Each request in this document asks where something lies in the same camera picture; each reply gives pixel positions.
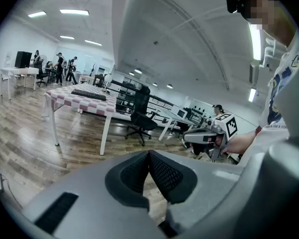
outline cable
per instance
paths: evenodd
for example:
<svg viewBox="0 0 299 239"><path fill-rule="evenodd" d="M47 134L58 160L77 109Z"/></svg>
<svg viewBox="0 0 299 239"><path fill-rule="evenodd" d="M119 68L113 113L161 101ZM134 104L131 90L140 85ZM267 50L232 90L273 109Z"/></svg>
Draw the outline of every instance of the cable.
<svg viewBox="0 0 299 239"><path fill-rule="evenodd" d="M23 209L23 208L22 208L22 205L18 202L18 200L15 198L14 194L13 194L12 191L11 191L9 180L8 180L3 174L1 174L1 176L2 176L3 178L5 178L6 183L8 184L8 188L9 188L9 190L10 190L10 192L11 192L11 194L12 194L14 200L18 203L18 205L20 206L20 208Z"/></svg>

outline fluorescent light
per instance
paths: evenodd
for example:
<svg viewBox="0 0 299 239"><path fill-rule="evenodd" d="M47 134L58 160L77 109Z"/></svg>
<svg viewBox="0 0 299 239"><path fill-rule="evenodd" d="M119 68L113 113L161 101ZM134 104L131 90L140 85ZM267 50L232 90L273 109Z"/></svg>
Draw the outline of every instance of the fluorescent light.
<svg viewBox="0 0 299 239"><path fill-rule="evenodd" d="M42 16L42 15L46 15L45 12L43 11L40 11L40 12L37 12L37 13L33 13L33 14L30 14L28 15L30 18L33 18L33 17L37 17L37 16Z"/></svg>
<svg viewBox="0 0 299 239"><path fill-rule="evenodd" d="M248 101L252 102L254 100L255 94L256 94L256 89L251 88Z"/></svg>
<svg viewBox="0 0 299 239"><path fill-rule="evenodd" d="M86 41L86 42L88 42L88 43L93 43L93 44L96 44L96 45L102 46L102 44L101 44L101 43L92 42L92 41L88 41L88 40L85 40L85 41Z"/></svg>
<svg viewBox="0 0 299 239"><path fill-rule="evenodd" d="M260 31L257 29L257 25L249 24L251 40L253 42L254 59L261 60L261 41Z"/></svg>
<svg viewBox="0 0 299 239"><path fill-rule="evenodd" d="M70 14L80 14L80 15L89 15L87 10L60 10L61 13L70 13Z"/></svg>
<svg viewBox="0 0 299 239"><path fill-rule="evenodd" d="M74 38L73 38L73 37L71 37L71 36L64 36L64 35L60 35L60 37L61 37L61 38L65 38L65 39L72 39L72 40L74 40Z"/></svg>

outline keyboard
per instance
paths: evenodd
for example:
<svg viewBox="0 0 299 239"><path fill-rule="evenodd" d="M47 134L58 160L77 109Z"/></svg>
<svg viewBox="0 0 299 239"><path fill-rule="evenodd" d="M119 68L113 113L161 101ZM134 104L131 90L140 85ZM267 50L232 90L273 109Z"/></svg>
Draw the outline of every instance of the keyboard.
<svg viewBox="0 0 299 239"><path fill-rule="evenodd" d="M84 90L74 89L71 92L71 94L78 95L78 96L83 96L83 97L87 97L87 98L93 98L93 99L99 99L99 100L102 100L102 101L106 101L106 97L104 95L99 95L99 94L87 92L87 91L84 91Z"/></svg>

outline wooden floor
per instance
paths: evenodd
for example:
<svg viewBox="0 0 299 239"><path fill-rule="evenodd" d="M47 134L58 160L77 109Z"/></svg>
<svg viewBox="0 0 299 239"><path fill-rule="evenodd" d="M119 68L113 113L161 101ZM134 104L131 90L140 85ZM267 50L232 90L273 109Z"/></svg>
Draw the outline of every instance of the wooden floor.
<svg viewBox="0 0 299 239"><path fill-rule="evenodd" d="M149 132L152 139L145 137L144 147L141 146L138 135L125 139L129 123L118 119L111 120L105 153L100 156L98 153L105 118L88 113L79 114L67 106L55 112L60 142L60 146L55 146L49 130L49 118L42 116L42 105L44 93L60 86L41 85L34 91L33 78L29 77L26 88L23 87L22 79L16 83L17 87L11 84L10 101L7 96L7 81L3 81L2 85L0 171L9 180L11 190L22 206L60 177L86 164L149 149L193 156L175 136L158 141L162 132L160 127ZM5 183L2 198L17 206ZM150 216L160 223L164 218L166 200L150 176L146 179L144 195L150 201Z"/></svg>

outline checkered tablecloth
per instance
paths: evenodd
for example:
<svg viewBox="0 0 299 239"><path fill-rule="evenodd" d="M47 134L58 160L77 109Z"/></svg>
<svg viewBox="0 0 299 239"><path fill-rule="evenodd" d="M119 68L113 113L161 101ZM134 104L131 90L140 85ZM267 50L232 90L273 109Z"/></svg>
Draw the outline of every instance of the checkered tablecloth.
<svg viewBox="0 0 299 239"><path fill-rule="evenodd" d="M7 76L13 76L18 74L39 74L39 69L34 67L29 68L13 68L13 67L4 67L0 71L2 74Z"/></svg>
<svg viewBox="0 0 299 239"><path fill-rule="evenodd" d="M71 94L74 89L104 95L106 96L106 101ZM90 84L77 84L49 90L46 94L50 95L52 100L54 100L54 110L58 109L60 105L66 105L98 115L112 116L115 113L116 97L114 94L106 95L101 88Z"/></svg>

